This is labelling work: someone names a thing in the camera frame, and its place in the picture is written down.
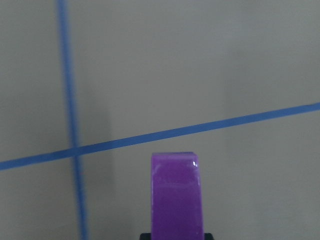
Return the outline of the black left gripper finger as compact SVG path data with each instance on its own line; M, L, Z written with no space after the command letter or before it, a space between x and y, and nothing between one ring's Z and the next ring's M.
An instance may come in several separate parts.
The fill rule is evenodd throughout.
M139 240L151 240L151 233L141 233ZM204 240L213 240L213 235L211 233L204 233Z

